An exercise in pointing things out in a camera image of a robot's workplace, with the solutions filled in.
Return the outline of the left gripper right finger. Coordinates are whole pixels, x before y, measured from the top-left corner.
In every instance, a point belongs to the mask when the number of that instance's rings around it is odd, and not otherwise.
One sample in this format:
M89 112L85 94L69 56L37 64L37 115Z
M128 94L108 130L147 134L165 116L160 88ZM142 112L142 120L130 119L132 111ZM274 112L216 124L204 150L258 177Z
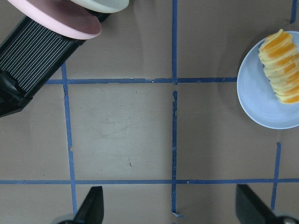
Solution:
M298 219L276 215L247 184L237 184L235 213L241 224L297 224Z

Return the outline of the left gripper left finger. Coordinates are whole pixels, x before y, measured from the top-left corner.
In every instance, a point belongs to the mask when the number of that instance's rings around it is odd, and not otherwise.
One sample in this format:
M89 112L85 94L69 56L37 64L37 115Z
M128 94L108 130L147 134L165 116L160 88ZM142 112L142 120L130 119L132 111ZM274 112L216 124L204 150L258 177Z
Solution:
M104 219L104 197L101 186L91 187L75 215L65 215L52 221L53 224L101 224Z

